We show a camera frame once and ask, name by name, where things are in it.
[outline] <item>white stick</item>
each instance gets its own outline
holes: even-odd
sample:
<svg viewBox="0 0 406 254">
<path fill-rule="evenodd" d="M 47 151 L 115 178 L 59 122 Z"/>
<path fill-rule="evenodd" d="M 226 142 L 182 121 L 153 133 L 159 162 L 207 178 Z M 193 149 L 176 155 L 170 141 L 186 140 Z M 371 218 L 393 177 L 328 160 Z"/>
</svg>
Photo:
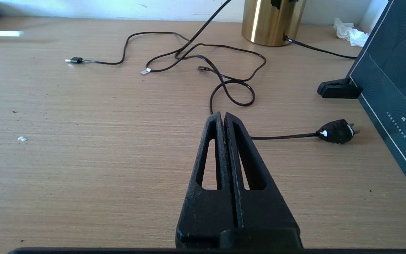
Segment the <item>white stick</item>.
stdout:
<svg viewBox="0 0 406 254">
<path fill-rule="evenodd" d="M 2 37 L 20 37 L 23 32 L 21 31 L 0 31 L 0 36 Z"/>
</svg>

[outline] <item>wood grain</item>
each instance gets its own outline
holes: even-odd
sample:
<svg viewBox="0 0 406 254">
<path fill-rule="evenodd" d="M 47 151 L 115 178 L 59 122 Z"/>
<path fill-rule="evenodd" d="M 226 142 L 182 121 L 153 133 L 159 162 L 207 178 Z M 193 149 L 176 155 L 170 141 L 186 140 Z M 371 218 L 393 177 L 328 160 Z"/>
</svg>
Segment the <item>wood grain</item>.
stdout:
<svg viewBox="0 0 406 254">
<path fill-rule="evenodd" d="M 191 37 L 201 24 L 0 18 L 0 30 L 25 32 L 0 38 L 0 253 L 21 246 L 174 247 L 217 78 L 198 72 L 199 60 L 140 75 L 150 58 L 183 44 L 171 35 L 135 38 L 120 66 L 63 60 L 117 61 L 134 32 Z M 341 118 L 361 130 L 343 146 L 314 138 L 255 142 L 304 246 L 406 248 L 406 177 L 357 100 L 316 93 L 320 82 L 344 77 L 353 61 L 295 45 L 254 45 L 240 26 L 214 22 L 197 40 L 267 58 L 250 82 L 255 103 L 242 108 L 219 92 L 215 111 L 240 117 L 251 135 L 312 132 Z M 347 55 L 360 50 L 331 27 L 302 26 L 298 39 Z M 198 52 L 239 78 L 261 63 L 227 49 Z M 249 99 L 241 87 L 230 91 Z M 28 140 L 17 141 L 21 135 Z"/>
</svg>

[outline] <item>box with chinese text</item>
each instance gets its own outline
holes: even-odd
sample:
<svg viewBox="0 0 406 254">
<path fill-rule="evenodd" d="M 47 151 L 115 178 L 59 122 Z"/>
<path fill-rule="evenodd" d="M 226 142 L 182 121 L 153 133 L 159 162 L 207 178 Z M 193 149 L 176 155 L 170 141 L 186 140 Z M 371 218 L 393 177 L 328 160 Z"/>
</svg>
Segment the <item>box with chinese text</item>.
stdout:
<svg viewBox="0 0 406 254">
<path fill-rule="evenodd" d="M 390 0 L 348 77 L 406 175 L 406 1 Z"/>
</svg>

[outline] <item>white wire tag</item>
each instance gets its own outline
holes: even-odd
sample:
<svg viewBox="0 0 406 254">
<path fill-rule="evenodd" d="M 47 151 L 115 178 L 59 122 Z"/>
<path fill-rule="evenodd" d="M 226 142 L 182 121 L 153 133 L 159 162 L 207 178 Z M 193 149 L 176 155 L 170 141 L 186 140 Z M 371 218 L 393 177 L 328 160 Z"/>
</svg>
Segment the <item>white wire tag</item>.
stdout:
<svg viewBox="0 0 406 254">
<path fill-rule="evenodd" d="M 142 75 L 146 75 L 150 71 L 151 71 L 151 69 L 147 68 L 147 69 L 144 69 L 143 71 L 141 71 L 140 73 L 142 73 Z"/>
</svg>

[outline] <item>black cable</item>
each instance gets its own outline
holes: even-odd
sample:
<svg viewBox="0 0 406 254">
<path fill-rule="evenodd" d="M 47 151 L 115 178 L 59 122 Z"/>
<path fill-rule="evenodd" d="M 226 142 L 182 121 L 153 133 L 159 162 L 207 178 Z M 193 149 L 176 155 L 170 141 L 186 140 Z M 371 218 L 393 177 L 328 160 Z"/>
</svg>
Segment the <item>black cable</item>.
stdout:
<svg viewBox="0 0 406 254">
<path fill-rule="evenodd" d="M 334 55 L 334 56 L 339 56 L 339 57 L 341 57 L 341 58 L 356 59 L 356 56 L 344 56 L 344 55 L 340 55 L 340 54 L 337 54 L 337 53 L 333 53 L 333 52 L 330 52 L 330 51 L 327 51 L 327 50 L 323 50 L 323 49 L 320 49 L 320 48 L 315 48 L 315 47 L 310 46 L 310 45 L 307 45 L 307 44 L 305 44 L 305 43 L 298 42 L 298 41 L 296 41 L 296 40 L 294 40 L 294 39 L 291 39 L 291 38 L 289 38 L 289 37 L 287 37 L 287 36 L 285 36 L 285 37 L 283 38 L 283 40 L 288 41 L 288 42 L 293 43 L 293 44 L 296 44 L 296 45 L 299 45 L 299 46 L 302 46 L 302 47 L 304 47 L 304 48 L 309 48 L 309 49 L 316 50 L 316 51 L 319 51 L 319 52 L 332 54 L 332 55 Z"/>
<path fill-rule="evenodd" d="M 251 137 L 256 140 L 272 140 L 272 139 L 288 139 L 288 138 L 301 138 L 301 137 L 318 137 L 320 134 L 317 132 L 297 134 L 297 135 L 286 135 L 286 136 L 276 136 L 276 137 Z"/>
<path fill-rule="evenodd" d="M 246 82 L 253 79 L 253 77 L 255 76 L 256 72 L 261 69 L 265 64 L 266 64 L 266 58 L 261 55 L 260 53 L 254 52 L 254 51 L 250 51 L 250 50 L 245 50 L 245 49 L 241 49 L 241 48 L 235 48 L 235 47 L 231 47 L 231 46 L 227 46 L 227 45 L 219 45 L 219 44 L 204 44 L 204 43 L 197 43 L 196 45 L 194 45 L 193 47 L 191 47 L 189 50 L 187 50 L 182 56 L 179 56 L 180 53 L 182 53 L 200 34 L 201 32 L 208 26 L 208 24 L 214 19 L 214 17 L 216 17 L 216 15 L 230 2 L 231 0 L 226 0 L 224 2 L 224 4 L 222 4 L 215 12 L 214 14 L 205 22 L 205 24 L 203 24 L 203 26 L 196 32 L 196 34 L 193 35 L 193 37 L 191 39 L 187 39 L 186 37 L 182 36 L 181 34 L 177 33 L 177 32 L 138 32 L 135 34 L 131 34 L 127 39 L 126 42 L 123 46 L 123 54 L 122 54 L 122 58 L 120 59 L 120 61 L 118 62 L 103 62 L 103 61 L 95 61 L 95 60 L 85 60 L 82 58 L 72 58 L 70 60 L 66 60 L 67 62 L 72 62 L 72 63 L 81 63 L 81 62 L 87 62 L 87 63 L 97 63 L 97 64 L 105 64 L 105 65 L 118 65 L 124 62 L 125 60 L 125 56 L 126 56 L 126 49 L 128 47 L 129 44 L 129 40 L 137 35 L 143 35 L 143 34 L 173 34 L 176 36 L 181 37 L 182 39 L 186 40 L 187 43 L 182 46 L 181 48 L 174 50 L 172 52 L 169 53 L 165 53 L 159 56 L 156 56 L 152 59 L 150 59 L 147 64 L 145 64 L 145 68 L 149 69 L 149 72 L 162 72 L 162 71 L 167 71 L 171 68 L 173 68 L 175 65 L 177 65 L 179 62 L 181 62 L 182 60 L 187 60 L 190 58 L 199 58 L 202 59 L 203 61 L 205 61 L 210 67 L 203 67 L 203 66 L 199 66 L 198 69 L 202 70 L 202 71 L 211 71 L 214 74 L 217 75 L 217 77 L 219 77 L 220 80 L 220 84 L 213 90 L 213 92 L 211 93 L 211 96 L 209 98 L 209 111 L 211 114 L 213 114 L 213 98 L 214 95 L 216 94 L 216 92 L 220 89 L 223 88 L 225 94 L 227 95 L 227 97 L 236 105 L 238 106 L 243 106 L 243 107 L 247 107 L 250 106 L 251 104 L 253 104 L 253 102 L 255 101 L 255 92 L 253 91 L 253 88 L 248 85 Z M 297 42 L 295 40 L 289 39 L 287 37 L 284 38 L 285 40 L 288 40 L 289 42 L 292 42 L 294 44 L 306 47 L 306 48 L 310 48 L 310 49 L 314 49 L 320 52 L 325 52 L 325 53 L 329 53 L 329 54 L 333 54 L 336 56 L 341 56 L 341 57 L 346 57 L 346 58 L 351 58 L 351 56 L 343 56 L 343 55 L 338 55 L 336 53 L 331 53 L 325 50 L 321 50 L 318 48 L 314 48 L 311 47 L 309 45 L 303 44 L 301 42 Z M 264 62 L 257 67 L 253 73 L 251 74 L 250 77 L 248 77 L 247 79 L 237 79 L 237 78 L 233 78 L 233 77 L 229 77 L 227 75 L 221 74 L 219 72 L 219 70 L 217 69 L 217 67 L 205 56 L 203 55 L 189 55 L 190 52 L 192 52 L 192 50 L 194 50 L 195 48 L 199 47 L 199 46 L 204 46 L 204 47 L 221 47 L 221 48 L 228 48 L 228 49 L 232 49 L 232 50 L 237 50 L 237 51 L 241 51 L 241 52 L 246 52 L 246 53 L 250 53 L 253 55 L 256 55 L 258 57 L 260 57 Z M 174 54 L 174 58 L 176 59 L 176 61 L 171 64 L 170 66 L 163 68 L 163 69 L 151 69 L 149 66 L 150 64 L 152 64 L 154 61 L 156 61 L 159 58 L 163 58 L 165 56 L 169 56 L 171 54 Z M 238 84 L 238 85 L 243 85 L 244 87 L 246 87 L 251 95 L 252 98 L 249 102 L 247 103 L 240 103 L 238 101 L 236 101 L 228 92 L 227 89 L 227 84 Z M 252 139 L 256 139 L 256 140 L 272 140 L 272 139 L 288 139 L 288 138 L 300 138 L 300 137 L 317 137 L 318 133 L 308 133 L 308 134 L 299 134 L 299 135 L 286 135 L 286 136 L 277 136 L 277 137 L 251 137 Z"/>
</svg>

